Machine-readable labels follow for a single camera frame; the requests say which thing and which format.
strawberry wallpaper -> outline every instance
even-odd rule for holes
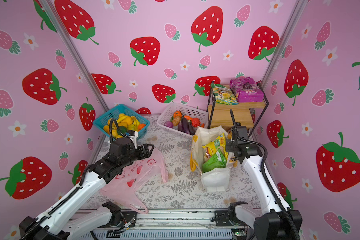
[[[301,239],[360,239],[360,1],[309,1],[264,91],[256,133]]]
[[[245,75],[259,81],[294,4],[54,1],[108,107],[123,103],[151,113],[172,102],[205,110],[212,80]]]
[[[38,1],[0,1],[0,239],[81,178],[101,114]]]

white plastic basket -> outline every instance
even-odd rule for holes
[[[206,111],[197,108],[188,107],[187,105],[183,105],[179,103],[170,103],[169,106],[164,110],[164,112],[158,118],[157,124],[168,132],[192,139],[193,137],[192,135],[164,126],[164,123],[166,121],[171,120],[173,113],[176,111],[180,111],[183,115],[190,116],[191,118],[198,118],[200,119],[201,124],[203,123],[205,124],[204,127],[208,127],[208,113]]]

basket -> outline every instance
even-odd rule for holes
[[[144,118],[143,116],[141,116],[140,114],[136,113],[132,109],[125,106],[124,104],[119,104],[116,107],[114,107],[114,108],[110,109],[109,111],[107,111],[106,113],[102,114],[100,117],[98,117],[93,122],[93,124],[98,129],[100,129],[105,135],[109,136],[109,132],[105,132],[103,127],[105,125],[107,125],[108,120],[110,118],[118,119],[120,113],[124,113],[125,115],[128,115],[128,116],[133,115],[139,120],[140,123],[144,123],[145,127],[143,127],[143,129],[141,129],[139,131],[139,136],[137,137],[137,139],[140,139],[140,138],[144,137],[144,135],[147,133],[147,130],[148,130],[149,121],[146,118]]]
[[[169,121],[173,116],[173,113],[176,111],[180,111],[183,115],[188,115],[191,118],[200,119],[201,124],[205,124],[205,127],[208,127],[208,113],[206,111],[188,107],[179,103],[170,103],[169,106],[164,110],[164,112],[160,115],[157,120],[157,124],[163,128],[164,130],[179,135],[181,137],[186,137],[192,139],[192,135],[186,134],[184,132],[177,131],[176,129],[172,129],[170,127],[164,126],[166,121]]]

snack package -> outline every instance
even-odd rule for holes
[[[207,145],[202,146],[205,149],[205,156],[207,159],[210,159],[218,150],[224,153],[225,159],[228,159],[228,153],[225,151],[225,135],[222,133],[218,136],[213,142],[208,143]]]
[[[263,101],[264,93],[251,77],[232,79],[230,88],[239,103]]]
[[[239,104],[231,89],[221,84],[211,84],[211,89],[215,95],[216,103],[221,103],[226,105]]]
[[[224,153],[219,149],[217,152],[206,162],[202,165],[203,173],[209,172],[215,168],[225,168],[227,164],[227,160],[224,156]]]

yellow snack bag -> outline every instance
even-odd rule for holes
[[[218,136],[213,142],[208,143],[207,145],[202,146],[205,149],[205,156],[209,159],[212,155],[217,152],[217,148],[221,147],[221,151],[224,152],[225,159],[228,159],[228,153],[225,151],[225,136],[222,133]]]

